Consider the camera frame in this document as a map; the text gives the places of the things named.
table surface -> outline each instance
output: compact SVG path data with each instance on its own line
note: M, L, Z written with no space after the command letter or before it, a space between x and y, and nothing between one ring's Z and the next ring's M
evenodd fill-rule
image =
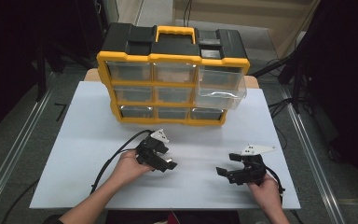
M60 133L32 199L31 208L73 207L90 194L97 174L114 152L144 129L164 129L177 167L150 172L122 189L108 209L246 209L257 208L246 185L237 186L217 175L215 167L243 168L228 153L240 153L248 144L275 146L263 155L286 189L283 208L300 208L296 191L261 90L249 89L236 110L227 113L223 126L181 124L138 125L119 123L110 111L110 98L100 82L80 82ZM136 147L142 137L128 148ZM103 174L112 172L117 159Z

hand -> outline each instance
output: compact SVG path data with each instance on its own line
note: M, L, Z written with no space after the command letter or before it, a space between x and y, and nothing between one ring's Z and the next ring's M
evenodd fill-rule
M255 183L248 183L248 186L271 223L289 223L282 210L278 183L274 178L266 174L260 186Z
M138 163L136 160L136 150L126 151L120 155L115 170L106 182L115 182L115 185L119 184L120 187L124 187L151 170L153 170L152 167Z

storage organizer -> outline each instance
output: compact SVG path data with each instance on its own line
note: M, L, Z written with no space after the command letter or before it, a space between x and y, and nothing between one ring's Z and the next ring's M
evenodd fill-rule
M238 31L113 22L97 56L119 122L222 125L246 96Z

gray floor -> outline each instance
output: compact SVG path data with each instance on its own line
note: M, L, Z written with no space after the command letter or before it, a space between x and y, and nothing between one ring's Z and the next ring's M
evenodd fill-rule
M119 1L118 7L121 11L120 19L122 21L129 20L129 22L135 22L142 1L128 2L133 3L135 7L124 5L125 2ZM155 4L160 2L156 0L145 1L144 5L145 3ZM153 7L145 5L142 13L147 17L145 16L139 19L139 22L143 25L147 25L149 22L156 19L148 19L150 18L150 13L145 11L146 8ZM252 68L250 73L263 68L268 61L276 58L268 34L263 29L194 21L191 21L190 25L199 27L203 30L215 30L216 27L239 30L251 61ZM64 119L63 115L57 121L57 118L62 111L62 107L55 104L70 104L77 83L84 78L86 72L87 70L80 65L68 63L63 74L54 75L58 80L56 84L51 87L52 91L46 107L41 114L39 121L36 123L34 131L30 135L20 159L0 196L0 222L7 209L21 192L41 176L49 152L52 149ZM277 75L279 75L279 71L273 71L272 74L266 74L258 79L260 88L265 93L269 104L277 103L283 99L282 86L278 83L275 77ZM292 89L291 85L284 88L288 88L289 90ZM22 125L34 107L36 92L37 88L34 87L24 95L17 106L0 124L0 166L4 162L7 153L10 151L12 145L16 141L17 135L21 131ZM302 106L299 108L301 109L300 117L307 129L307 133L309 134L310 141L316 151L318 160L328 177L328 183L334 191L337 201L340 203L339 208L342 211L346 222L358 223L358 170L350 164L335 163L329 159L327 154L328 145L321 136L318 126L313 118L302 109ZM310 165L288 110L284 109L274 119L274 123L282 131L282 133L278 132L282 145L284 146L287 144L284 149L284 155L302 206L302 209L297 211L299 216L305 223L330 223L330 217L325 208L321 192L313 177L312 170L310 169ZM31 199L32 192L25 194L12 211L8 223L42 223L46 217L53 214L61 214L66 211L65 209L31 210L28 208ZM256 223L259 221L268 223L260 210L243 210L240 211L240 215L241 223ZM287 211L286 215L292 223L297 223L296 218L290 211ZM104 215L101 216L101 220L98 223L103 223L103 219Z

